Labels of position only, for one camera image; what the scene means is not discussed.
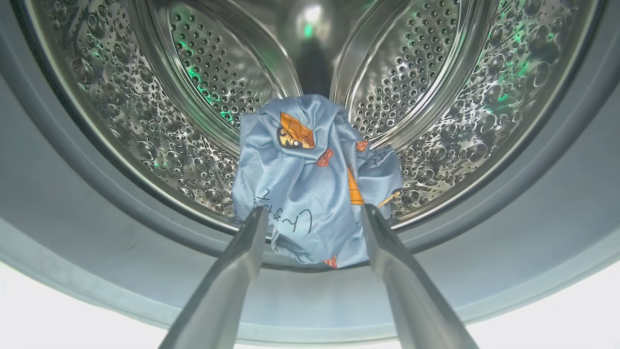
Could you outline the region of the white front-load washing machine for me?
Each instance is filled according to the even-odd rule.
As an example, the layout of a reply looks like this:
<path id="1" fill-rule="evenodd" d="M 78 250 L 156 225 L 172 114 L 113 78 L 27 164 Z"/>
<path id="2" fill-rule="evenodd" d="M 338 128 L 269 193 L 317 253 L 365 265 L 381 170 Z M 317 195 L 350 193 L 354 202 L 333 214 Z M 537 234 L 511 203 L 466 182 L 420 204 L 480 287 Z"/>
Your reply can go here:
<path id="1" fill-rule="evenodd" d="M 22 35 L 53 94 L 96 150 L 155 199 L 212 228 L 217 234 L 230 236 L 230 241 L 215 254 L 211 263 L 206 265 L 206 270 L 195 277 L 168 274 L 162 278 L 139 277 L 135 281 L 117 280 L 115 277 L 107 280 L 72 268 L 67 261 L 61 261 L 60 270 L 53 268 L 51 275 L 46 275 L 38 268 L 12 265 L 9 247 L 25 247 L 28 252 L 35 252 L 39 245 L 0 218 L 0 261 L 38 284 L 37 291 L 33 291 L 5 282 L 1 278 L 0 268 L 0 347 L 7 336 L 13 335 L 18 348 L 155 349 L 161 345 L 164 333 L 174 323 L 200 281 L 233 240 L 239 230 L 238 222 L 233 217 L 236 230 L 228 234 L 182 213 L 113 159 L 87 132 L 75 113 L 63 105 L 54 83 L 49 80 L 47 61 L 36 51 L 39 42 L 30 33 L 27 16 L 16 13 L 16 0 L 6 1 L 13 8 Z M 606 0 L 600 9 L 576 69 L 560 96 L 552 102 L 545 121 L 474 192 L 412 227 L 447 212 L 478 192 L 529 146 L 551 119 L 555 106 L 571 85 L 576 70 L 595 38 L 603 11 L 612 2 L 620 4 L 620 0 Z M 398 237 L 401 231 L 412 228 L 397 230 L 392 220 L 390 225 Z M 421 258 L 409 252 L 423 266 Z M 481 349 L 620 349 L 620 260 L 597 272 L 579 277 L 543 278 L 539 275 L 517 283 L 513 282 L 512 276 L 505 280 L 496 277 L 459 277 L 448 281 L 436 279 L 425 271 L 463 323 L 467 324 Z"/>

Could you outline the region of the blue printed pajama pants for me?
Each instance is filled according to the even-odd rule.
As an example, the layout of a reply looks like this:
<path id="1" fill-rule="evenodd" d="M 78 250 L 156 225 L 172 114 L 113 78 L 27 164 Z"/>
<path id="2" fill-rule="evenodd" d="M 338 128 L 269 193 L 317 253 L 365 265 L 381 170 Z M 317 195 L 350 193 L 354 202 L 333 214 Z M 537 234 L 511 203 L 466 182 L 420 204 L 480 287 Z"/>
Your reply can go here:
<path id="1" fill-rule="evenodd" d="M 276 254 L 332 268 L 368 261 L 363 206 L 389 219 L 402 184 L 397 153 L 371 148 L 321 95 L 273 99 L 240 117 L 234 218 L 265 207 Z"/>

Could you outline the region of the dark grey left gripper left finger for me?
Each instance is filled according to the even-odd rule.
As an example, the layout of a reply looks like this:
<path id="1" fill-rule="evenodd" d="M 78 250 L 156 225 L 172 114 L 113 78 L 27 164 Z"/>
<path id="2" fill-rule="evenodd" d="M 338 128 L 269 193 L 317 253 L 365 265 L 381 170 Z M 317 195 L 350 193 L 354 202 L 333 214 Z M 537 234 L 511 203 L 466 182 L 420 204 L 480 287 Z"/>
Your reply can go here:
<path id="1" fill-rule="evenodd" d="M 158 349 L 234 349 L 248 288 L 261 270 L 268 213 L 252 210 Z"/>

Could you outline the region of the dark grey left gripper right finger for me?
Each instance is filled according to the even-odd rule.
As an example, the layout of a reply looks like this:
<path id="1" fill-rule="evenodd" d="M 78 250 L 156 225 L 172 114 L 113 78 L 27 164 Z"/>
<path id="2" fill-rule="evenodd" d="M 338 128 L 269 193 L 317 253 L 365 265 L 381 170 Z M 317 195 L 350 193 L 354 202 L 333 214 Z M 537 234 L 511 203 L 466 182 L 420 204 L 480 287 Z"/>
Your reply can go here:
<path id="1" fill-rule="evenodd" d="M 378 208 L 361 210 L 372 271 L 385 284 L 402 349 L 479 349 L 451 305 Z"/>

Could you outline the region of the stainless steel washing machine drum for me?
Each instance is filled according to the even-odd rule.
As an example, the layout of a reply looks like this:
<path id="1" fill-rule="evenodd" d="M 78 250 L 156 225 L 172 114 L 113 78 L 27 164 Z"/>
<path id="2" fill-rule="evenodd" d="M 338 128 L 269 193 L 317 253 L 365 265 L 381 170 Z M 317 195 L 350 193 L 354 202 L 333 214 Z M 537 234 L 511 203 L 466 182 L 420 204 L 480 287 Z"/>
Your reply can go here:
<path id="1" fill-rule="evenodd" d="M 16 0 L 63 105 L 139 182 L 236 230 L 241 116 L 320 93 L 398 153 L 404 230 L 544 121 L 606 0 Z"/>

